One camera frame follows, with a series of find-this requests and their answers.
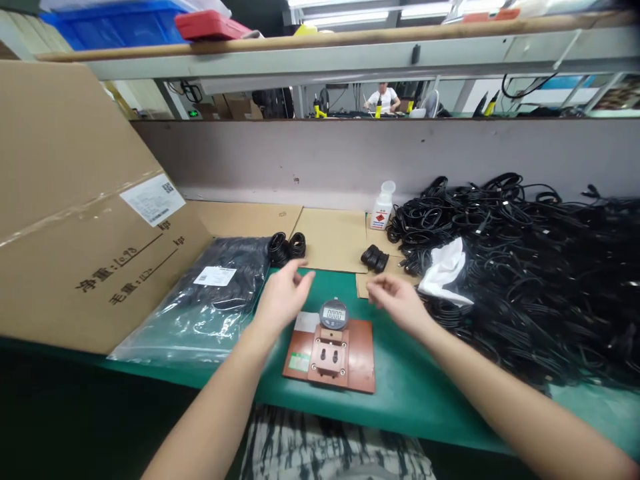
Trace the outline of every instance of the digital display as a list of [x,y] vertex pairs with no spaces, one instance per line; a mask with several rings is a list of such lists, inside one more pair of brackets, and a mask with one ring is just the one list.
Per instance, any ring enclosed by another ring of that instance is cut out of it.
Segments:
[[347,312],[344,310],[332,309],[329,307],[325,307],[322,312],[322,316],[324,318],[328,318],[330,320],[340,320],[344,321],[347,318]]

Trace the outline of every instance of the ceiling light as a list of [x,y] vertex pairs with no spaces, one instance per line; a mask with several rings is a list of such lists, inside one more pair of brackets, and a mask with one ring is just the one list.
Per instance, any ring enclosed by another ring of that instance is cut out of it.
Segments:
[[324,17],[313,20],[305,20],[305,25],[314,25],[316,27],[324,27],[326,25],[351,25],[353,23],[369,23],[375,21],[384,21],[389,16],[389,12],[369,12],[354,13],[352,15],[335,15],[333,17]]
[[339,5],[341,3],[356,3],[359,1],[361,0],[287,0],[289,8],[320,7],[322,5]]
[[[468,0],[462,6],[464,13],[476,13],[498,10],[505,4],[505,0]],[[415,7],[407,7],[402,10],[402,18],[425,18],[425,17],[441,17],[447,15],[451,10],[449,2],[426,3],[424,5],[416,5]]]
[[449,2],[426,3],[402,10],[402,18],[441,17],[451,10]]

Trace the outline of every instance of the human arm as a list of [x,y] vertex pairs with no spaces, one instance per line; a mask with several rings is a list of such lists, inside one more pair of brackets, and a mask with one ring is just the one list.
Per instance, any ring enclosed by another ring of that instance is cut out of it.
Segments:
[[369,301],[420,341],[491,428],[543,479],[630,480],[640,467],[556,402],[520,382],[440,327],[413,287],[382,274]]
[[143,480],[224,479],[238,450],[265,360],[307,300],[315,272],[292,260],[265,285],[251,324],[165,439]]
[[378,101],[378,97],[376,96],[376,93],[377,92],[372,93],[371,96],[369,97],[369,100],[367,100],[365,104],[362,106],[364,110],[369,110],[369,108]]
[[390,112],[395,112],[396,108],[400,106],[400,98],[396,94],[395,90],[391,90],[391,106],[389,108]]

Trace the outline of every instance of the white plastic bottle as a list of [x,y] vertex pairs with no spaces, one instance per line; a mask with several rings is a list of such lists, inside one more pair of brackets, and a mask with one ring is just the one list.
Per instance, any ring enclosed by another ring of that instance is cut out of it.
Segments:
[[372,230],[384,230],[389,221],[389,216],[393,210],[393,200],[391,196],[395,192],[395,182],[387,180],[380,188],[380,195],[375,200],[373,210],[369,215],[371,219],[369,228]]

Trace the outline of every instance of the person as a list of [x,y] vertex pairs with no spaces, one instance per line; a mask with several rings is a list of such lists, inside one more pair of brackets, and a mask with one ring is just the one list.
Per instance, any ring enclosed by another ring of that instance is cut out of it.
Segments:
[[[300,276],[297,270],[304,265],[303,259],[292,260],[269,278],[253,321],[160,446],[143,480],[225,478],[242,440],[267,356],[309,294],[315,273]],[[385,309],[402,330],[424,345],[470,404],[538,476],[567,480],[640,477],[638,464],[612,442],[440,327],[408,282],[383,273],[367,288],[369,302]],[[245,458],[261,464],[246,478],[308,478],[311,472],[314,478],[433,476],[419,446],[400,435],[374,442],[376,449],[369,450],[371,438],[358,438],[355,432],[352,441],[346,436],[349,432],[332,431],[316,417],[317,428],[303,422],[293,439],[282,440],[274,430],[281,431],[284,423],[296,423],[286,416],[272,415],[250,429]],[[258,430],[271,432],[260,445],[255,440]],[[296,441],[302,445],[299,451],[291,447]],[[324,460],[317,455],[330,455],[332,449],[341,452],[340,465],[334,475],[328,475],[322,470]]]
[[388,87],[387,82],[378,84],[378,91],[375,91],[364,104],[364,109],[375,108],[378,104],[378,98],[382,98],[381,113],[393,113],[400,106],[400,99],[395,90]]

